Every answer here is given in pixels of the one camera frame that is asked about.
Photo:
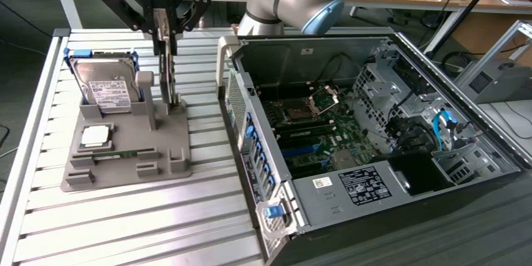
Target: aluminum extrusion table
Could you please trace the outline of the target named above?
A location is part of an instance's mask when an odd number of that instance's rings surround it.
[[[80,92],[63,50],[135,48],[140,69],[156,75],[159,59],[151,40],[129,30],[75,30],[52,39],[1,201],[0,265],[263,265],[215,95],[217,39],[229,34],[197,30],[179,41],[176,85],[189,106],[192,176],[71,193],[59,184]]]

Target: motherboard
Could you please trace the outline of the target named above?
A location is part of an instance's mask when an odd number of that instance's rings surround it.
[[[311,91],[261,101],[293,179],[368,164],[379,154],[355,120],[349,89],[325,85]]]

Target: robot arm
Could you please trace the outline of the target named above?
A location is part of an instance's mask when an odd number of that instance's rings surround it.
[[[125,0],[103,0],[127,26],[141,30],[153,41],[153,53],[160,57],[160,88],[163,100],[177,105],[173,84],[173,58],[177,54],[177,41],[183,31],[192,31],[207,12],[211,0],[193,0],[184,16],[176,15],[183,0],[135,0],[143,7],[143,13],[133,10]]]
[[[343,0],[248,0],[239,36],[283,34],[284,23],[304,34],[324,34],[343,6]]]

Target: green circuit board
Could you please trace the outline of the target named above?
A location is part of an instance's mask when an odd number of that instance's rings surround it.
[[[328,108],[331,106],[331,95],[323,94],[319,96],[315,97],[315,107]],[[292,177],[296,179],[336,171],[339,168],[332,159],[332,154],[337,151],[349,151],[355,160],[353,166],[368,164],[371,159],[379,154],[363,134],[363,128],[359,126],[355,117],[349,114],[345,102],[352,102],[353,99],[344,100],[345,98],[339,97],[339,103],[319,115],[309,107],[308,98],[289,98],[280,101],[263,102],[275,133],[279,133],[284,128],[292,128],[293,125],[308,128],[307,131],[303,129],[300,133],[292,134],[292,136],[303,135],[295,138],[277,134],[277,138],[279,136],[281,137],[277,142],[283,153],[285,153],[284,139],[288,140],[288,143],[292,143],[295,139],[301,140],[303,149],[308,148],[309,145],[313,145],[316,149],[312,153],[284,156]]]

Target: hard drive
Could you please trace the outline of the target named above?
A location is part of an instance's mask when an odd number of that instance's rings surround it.
[[[101,113],[124,113],[132,102],[141,102],[143,93],[136,85],[139,70],[135,52],[104,53],[76,50],[65,62],[81,90],[83,103],[97,105]]]

